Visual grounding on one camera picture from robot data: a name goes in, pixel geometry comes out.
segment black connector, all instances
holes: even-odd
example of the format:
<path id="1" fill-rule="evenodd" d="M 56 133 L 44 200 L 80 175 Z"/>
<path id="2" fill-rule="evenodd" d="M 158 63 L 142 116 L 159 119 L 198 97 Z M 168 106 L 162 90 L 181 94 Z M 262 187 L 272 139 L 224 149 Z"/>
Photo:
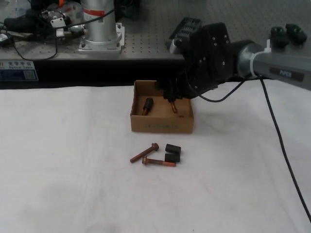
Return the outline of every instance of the black connector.
<path id="1" fill-rule="evenodd" d="M 178 163 L 180 162 L 180 154 L 166 153 L 164 161 L 170 163 Z"/>
<path id="2" fill-rule="evenodd" d="M 296 45 L 302 45 L 308 38 L 307 34 L 297 24 L 286 24 L 286 30 L 288 37 Z"/>
<path id="3" fill-rule="evenodd" d="M 1 47 L 6 47 L 14 44 L 14 38 L 11 34 L 9 33 L 1 33 L 0 34 L 0 46 Z"/>
<path id="4" fill-rule="evenodd" d="M 171 144 L 166 144 L 165 151 L 169 153 L 180 154 L 181 147 L 171 145 Z"/>
<path id="5" fill-rule="evenodd" d="M 270 39 L 272 43 L 272 48 L 274 49 L 283 49 L 290 42 L 285 33 L 285 30 L 282 27 L 271 28 Z"/>

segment gray metal cylinder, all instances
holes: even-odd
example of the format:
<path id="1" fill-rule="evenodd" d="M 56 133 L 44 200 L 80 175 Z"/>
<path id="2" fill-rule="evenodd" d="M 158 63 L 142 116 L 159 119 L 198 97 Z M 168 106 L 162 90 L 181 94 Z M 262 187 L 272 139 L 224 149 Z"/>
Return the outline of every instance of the gray metal cylinder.
<path id="1" fill-rule="evenodd" d="M 90 20 L 106 14 L 114 8 L 113 0 L 81 0 L 84 20 Z M 106 45 L 120 40 L 116 30 L 115 14 L 85 25 L 86 42 L 93 45 Z"/>

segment cardboard box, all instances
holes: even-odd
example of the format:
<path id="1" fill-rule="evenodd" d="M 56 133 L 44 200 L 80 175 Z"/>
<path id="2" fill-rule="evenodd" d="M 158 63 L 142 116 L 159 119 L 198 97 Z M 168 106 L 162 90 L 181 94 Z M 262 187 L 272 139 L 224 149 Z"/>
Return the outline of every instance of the cardboard box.
<path id="1" fill-rule="evenodd" d="M 191 100 L 176 100 L 178 113 L 173 113 L 170 103 L 163 98 L 163 93 L 155 87 L 155 81 L 136 81 L 131 111 L 131 126 L 134 132 L 151 133 L 192 133 L 193 111 Z M 154 99 L 152 110 L 142 116 L 143 107 L 148 97 Z"/>

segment wire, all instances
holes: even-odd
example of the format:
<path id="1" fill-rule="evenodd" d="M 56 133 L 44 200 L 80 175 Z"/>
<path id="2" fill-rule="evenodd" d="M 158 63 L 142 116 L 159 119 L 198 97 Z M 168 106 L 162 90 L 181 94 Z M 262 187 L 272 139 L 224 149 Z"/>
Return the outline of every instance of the wire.
<path id="1" fill-rule="evenodd" d="M 210 100 L 202 95 L 198 95 L 198 93 L 196 92 L 196 90 L 193 89 L 193 87 L 191 86 L 191 84 L 189 83 L 189 80 L 188 80 L 188 75 L 187 75 L 187 72 L 185 73 L 186 75 L 186 82 L 188 84 L 188 86 L 190 87 L 191 91 L 193 93 L 195 93 L 197 96 L 199 96 L 200 98 L 204 99 L 205 101 L 208 101 L 208 102 L 212 102 L 212 103 L 219 103 L 219 102 L 222 102 L 224 101 L 225 99 L 227 99 L 229 96 L 231 96 L 236 90 L 239 89 L 240 86 L 243 85 L 244 82 L 246 82 L 249 78 L 244 78 L 235 88 L 233 88 L 227 95 L 225 95 L 225 97 L 223 97 L 222 99 L 220 100 Z"/>
<path id="2" fill-rule="evenodd" d="M 225 97 L 223 97 L 222 99 L 220 100 L 210 100 L 202 95 L 199 95 L 200 98 L 208 101 L 208 102 L 212 102 L 212 103 L 219 103 L 219 102 L 222 102 L 224 100 L 226 100 L 229 96 L 231 96 L 236 90 L 239 89 L 240 86 L 243 85 L 243 83 L 246 81 L 247 79 L 244 79 L 243 81 L 241 81 L 235 88 L 233 88 L 227 95 L 225 95 Z"/>
<path id="3" fill-rule="evenodd" d="M 303 205 L 303 208 L 305 209 L 306 213 L 307 213 L 307 216 L 309 218 L 309 221 L 311 223 L 311 215 L 310 215 L 310 212 L 308 210 L 308 207 L 305 203 L 305 200 L 303 199 L 303 196 L 301 194 L 301 191 L 300 191 L 300 188 L 298 186 L 298 183 L 297 183 L 297 180 L 295 178 L 295 175 L 293 173 L 293 170 L 292 170 L 292 166 L 288 160 L 288 157 L 287 157 L 287 154 L 286 154 L 286 151 L 285 151 L 285 147 L 284 147 L 284 143 L 283 143 L 283 138 L 282 138 L 282 135 L 281 135 L 281 131 L 278 127 L 278 124 L 276 122 L 276 117 L 274 116 L 274 112 L 273 112 L 273 109 L 272 109 L 272 106 L 271 106 L 271 103 L 270 103 L 270 99 L 269 99 L 269 96 L 268 96 L 268 92 L 267 92 L 267 88 L 266 88 L 266 85 L 264 84 L 264 81 L 263 81 L 263 78 L 260 77 L 260 82 L 261 82 L 261 85 L 262 85 L 262 89 L 263 89 L 263 92 L 264 92 L 264 95 L 266 97 L 266 100 L 267 100 L 267 104 L 268 104 L 268 108 L 269 108 L 269 111 L 270 111 L 270 114 L 271 114 L 271 117 L 272 117 L 272 121 L 274 123 L 274 126 L 276 128 L 276 132 L 277 132 L 277 135 L 278 135 L 278 139 L 280 141 L 280 145 L 281 145 L 281 149 L 282 149 L 282 152 L 283 152 L 283 155 L 284 155 L 284 159 L 286 161 L 286 164 L 287 164 L 287 167 L 288 167 L 288 170 L 290 171 L 290 174 L 291 174 L 291 177 L 292 177 L 292 180 L 294 182 L 294 185 L 295 185 L 295 188 L 297 190 L 297 193 L 299 195 L 299 198 L 301 200 L 301 203 Z"/>
<path id="4" fill-rule="evenodd" d="M 49 59 L 51 59 L 51 58 L 53 58 L 53 57 L 55 57 L 56 55 L 57 55 L 57 53 L 58 53 L 58 45 L 57 45 L 57 37 L 55 38 L 55 53 L 52 55 L 52 56 L 50 56 L 50 57 L 47 57 L 47 58 L 43 58 L 43 59 L 29 59 L 29 58 L 26 58 L 26 57 L 24 57 L 19 51 L 18 51 L 18 49 L 16 48 L 16 46 L 15 46 L 15 43 L 11 43 L 12 44 L 12 46 L 13 46 L 13 48 L 15 49 L 15 51 L 16 51 L 16 53 L 22 58 L 22 59 L 24 59 L 24 60 L 26 60 L 26 61 L 31 61 L 31 62 L 37 62 L 37 61 L 46 61 L 46 60 L 49 60 Z"/>

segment black rubber cap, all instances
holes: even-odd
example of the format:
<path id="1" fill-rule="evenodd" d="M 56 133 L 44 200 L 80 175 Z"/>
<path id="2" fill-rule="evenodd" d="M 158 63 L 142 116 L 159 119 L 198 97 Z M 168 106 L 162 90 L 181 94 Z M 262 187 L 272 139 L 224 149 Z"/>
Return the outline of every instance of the black rubber cap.
<path id="1" fill-rule="evenodd" d="M 181 147 L 174 146 L 174 145 L 171 145 L 171 144 L 166 144 L 165 151 L 166 152 L 170 152 L 170 153 L 180 154 Z"/>
<path id="2" fill-rule="evenodd" d="M 166 153 L 165 162 L 178 163 L 180 162 L 180 154 Z"/>
<path id="3" fill-rule="evenodd" d="M 143 110 L 145 110 L 145 108 L 146 108 L 148 111 L 150 111 L 152 109 L 153 104 L 154 104 L 154 99 L 153 98 L 147 98 L 145 105 L 143 107 Z"/>

